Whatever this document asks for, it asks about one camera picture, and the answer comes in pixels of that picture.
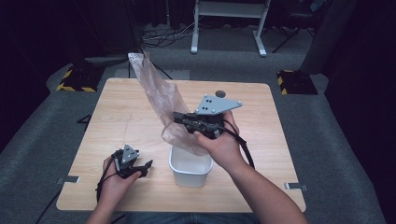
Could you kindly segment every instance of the wrist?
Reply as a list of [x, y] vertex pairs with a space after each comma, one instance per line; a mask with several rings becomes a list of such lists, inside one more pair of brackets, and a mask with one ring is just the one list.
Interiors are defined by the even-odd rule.
[[244, 175], [248, 169], [252, 169], [245, 161], [239, 162], [238, 164], [225, 169], [225, 171], [232, 178], [236, 178], [240, 175]]
[[112, 214], [116, 210], [117, 205], [111, 202], [107, 202], [106, 200], [99, 200], [98, 204], [96, 205], [97, 210]]
[[110, 223], [114, 209], [108, 208], [105, 203], [98, 203], [90, 215], [87, 224]]

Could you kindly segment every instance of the person's right hand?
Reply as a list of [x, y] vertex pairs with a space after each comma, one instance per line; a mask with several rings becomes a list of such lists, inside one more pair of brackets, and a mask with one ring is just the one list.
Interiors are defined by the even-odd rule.
[[[233, 120], [233, 113], [227, 111], [224, 113], [224, 119], [229, 121], [239, 133], [239, 129]], [[224, 122], [224, 127], [233, 132], [233, 127]], [[233, 168], [246, 165], [242, 157], [238, 142], [229, 133], [224, 132], [216, 139], [209, 139], [199, 132], [194, 132], [197, 143], [206, 148], [213, 160], [227, 172], [231, 172]]]

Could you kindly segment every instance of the metal bracket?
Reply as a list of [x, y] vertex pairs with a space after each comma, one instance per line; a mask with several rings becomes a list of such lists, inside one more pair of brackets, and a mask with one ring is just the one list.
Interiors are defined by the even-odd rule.
[[285, 189], [300, 189], [302, 191], [308, 191], [308, 187], [300, 183], [285, 183]]
[[78, 181], [79, 181], [79, 176], [68, 175], [67, 177], [59, 177], [58, 180], [56, 181], [56, 184], [64, 184], [64, 182], [78, 183]]
[[133, 148], [125, 144], [122, 152], [122, 163], [132, 161], [137, 157], [139, 157], [138, 151], [135, 151]]
[[212, 116], [240, 106], [242, 106], [242, 102], [240, 101], [228, 100], [206, 94], [195, 110], [195, 114]]

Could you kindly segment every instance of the white plastic bin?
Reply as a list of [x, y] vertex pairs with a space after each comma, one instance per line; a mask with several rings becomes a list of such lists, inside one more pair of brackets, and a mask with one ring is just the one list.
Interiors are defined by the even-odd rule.
[[212, 170], [213, 159], [210, 155], [195, 156], [186, 150], [171, 146], [169, 166], [178, 185], [199, 188], [205, 184], [207, 174]]

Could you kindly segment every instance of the gray carpet floor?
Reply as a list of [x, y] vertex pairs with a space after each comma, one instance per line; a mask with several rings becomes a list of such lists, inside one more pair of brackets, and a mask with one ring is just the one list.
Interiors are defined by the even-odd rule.
[[[174, 79], [268, 84], [297, 176], [308, 186], [304, 199], [309, 222], [386, 223], [373, 185], [323, 94], [327, 78], [321, 74], [311, 76], [318, 95], [282, 95], [279, 90], [276, 72], [298, 69], [312, 37], [301, 31], [277, 53], [271, 53], [285, 36], [276, 29], [269, 30], [262, 34], [268, 51], [262, 58], [252, 30], [204, 30], [195, 55], [190, 54], [191, 36], [165, 48], [145, 51]], [[70, 65], [48, 79], [49, 97], [0, 154], [0, 223], [34, 223], [38, 219], [62, 188], [56, 182], [68, 174], [78, 151], [85, 126], [77, 124], [77, 120], [92, 114], [108, 78], [129, 76], [128, 63], [122, 63], [106, 68], [98, 92], [56, 91]], [[40, 223], [84, 223], [90, 214], [60, 211], [55, 203]]]

